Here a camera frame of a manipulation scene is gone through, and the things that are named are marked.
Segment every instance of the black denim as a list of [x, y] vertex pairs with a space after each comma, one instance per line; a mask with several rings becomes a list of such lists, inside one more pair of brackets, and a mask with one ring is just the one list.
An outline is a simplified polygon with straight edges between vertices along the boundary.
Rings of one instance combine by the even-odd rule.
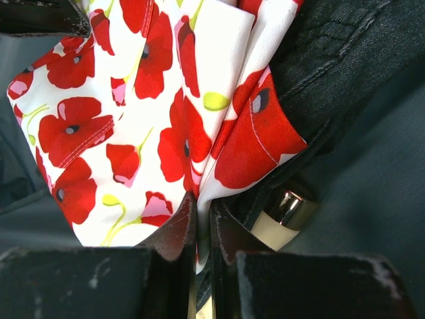
[[[331, 152], [373, 94], [425, 53], [421, 0], [305, 0], [270, 68], [286, 116], [308, 148], [258, 185], [223, 199], [249, 229], [273, 188]], [[198, 307], [209, 295], [198, 276]]]

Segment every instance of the metallic cap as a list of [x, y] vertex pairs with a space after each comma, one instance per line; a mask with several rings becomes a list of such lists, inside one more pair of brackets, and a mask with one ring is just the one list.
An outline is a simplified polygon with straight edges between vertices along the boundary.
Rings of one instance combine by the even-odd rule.
[[299, 231], [317, 206], [313, 195], [306, 188], [295, 181], [288, 181], [272, 192], [264, 212], [279, 224]]

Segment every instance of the white fabric with red flowers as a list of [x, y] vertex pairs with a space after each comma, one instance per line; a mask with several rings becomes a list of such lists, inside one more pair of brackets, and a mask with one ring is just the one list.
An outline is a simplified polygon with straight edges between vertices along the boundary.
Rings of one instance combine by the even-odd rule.
[[81, 0], [89, 39], [63, 38], [8, 88], [52, 195], [81, 243], [132, 246], [186, 191], [209, 204], [306, 144], [268, 63], [300, 0]]

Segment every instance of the cream-colored tube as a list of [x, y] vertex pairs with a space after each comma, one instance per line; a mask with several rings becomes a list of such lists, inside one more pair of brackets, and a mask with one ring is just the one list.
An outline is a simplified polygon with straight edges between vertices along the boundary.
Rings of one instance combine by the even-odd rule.
[[[265, 212], [258, 216], [251, 233], [275, 251], [288, 244], [299, 231], [293, 231], [273, 220]], [[204, 306], [198, 311], [197, 319], [213, 318], [213, 300], [210, 297]]]

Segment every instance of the black plastic object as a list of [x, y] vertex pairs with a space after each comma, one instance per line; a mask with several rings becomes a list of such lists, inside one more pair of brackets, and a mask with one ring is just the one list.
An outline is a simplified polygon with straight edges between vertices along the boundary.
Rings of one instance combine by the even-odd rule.
[[186, 194], [141, 247], [9, 251], [0, 257], [0, 318], [194, 318], [195, 233]]
[[417, 318], [380, 257], [275, 253], [212, 204], [214, 318]]
[[88, 37], [90, 25], [73, 0], [0, 0], [0, 33]]

